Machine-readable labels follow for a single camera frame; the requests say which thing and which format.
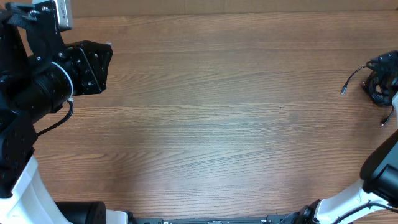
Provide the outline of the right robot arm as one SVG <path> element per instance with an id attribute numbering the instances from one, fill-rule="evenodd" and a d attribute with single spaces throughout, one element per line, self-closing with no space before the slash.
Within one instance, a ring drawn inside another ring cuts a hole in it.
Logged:
<path id="1" fill-rule="evenodd" d="M 353 223 L 379 210 L 397 213 L 397 131 L 365 160 L 359 180 L 333 197 L 287 215 L 279 223 Z"/>

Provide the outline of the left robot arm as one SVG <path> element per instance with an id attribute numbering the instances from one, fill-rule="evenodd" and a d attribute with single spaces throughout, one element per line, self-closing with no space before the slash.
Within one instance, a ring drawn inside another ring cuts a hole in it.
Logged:
<path id="1" fill-rule="evenodd" d="M 113 51 L 108 44 L 66 44 L 70 1 L 9 2 L 1 10 L 1 222 L 133 223 L 130 212 L 103 202 L 56 202 L 34 157 L 34 124 L 80 95 L 106 89 Z"/>

